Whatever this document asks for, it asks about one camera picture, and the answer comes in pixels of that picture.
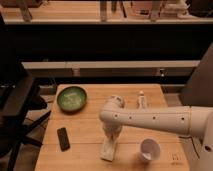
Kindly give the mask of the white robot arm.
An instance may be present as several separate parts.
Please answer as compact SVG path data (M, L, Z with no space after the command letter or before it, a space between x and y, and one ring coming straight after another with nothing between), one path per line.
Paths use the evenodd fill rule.
M213 108L176 106L160 108L124 107L124 99L111 96L99 114L108 135L119 134L123 125L190 135L203 140L194 171L213 171Z

